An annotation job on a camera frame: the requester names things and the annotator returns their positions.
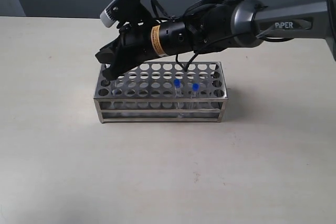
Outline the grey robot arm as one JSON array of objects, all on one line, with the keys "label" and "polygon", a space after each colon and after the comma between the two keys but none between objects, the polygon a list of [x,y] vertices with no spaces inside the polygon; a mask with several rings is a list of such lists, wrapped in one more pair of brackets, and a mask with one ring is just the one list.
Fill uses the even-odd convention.
[{"label": "grey robot arm", "polygon": [[151,0],[113,0],[100,14],[118,37],[96,59],[103,76],[115,80],[140,64],[186,52],[195,55],[228,48],[254,48],[263,42],[324,39],[335,52],[335,0],[303,0],[270,7],[258,0],[201,0],[173,16]]}]

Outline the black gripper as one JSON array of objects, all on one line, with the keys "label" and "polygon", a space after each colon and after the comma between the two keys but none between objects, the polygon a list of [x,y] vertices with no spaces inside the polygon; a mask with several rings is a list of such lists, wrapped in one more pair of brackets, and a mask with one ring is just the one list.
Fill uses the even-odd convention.
[{"label": "black gripper", "polygon": [[193,50],[190,33],[181,21],[166,21],[137,28],[124,26],[119,39],[103,46],[96,59],[106,67],[102,75],[116,80],[120,75],[145,61],[183,54]]}]

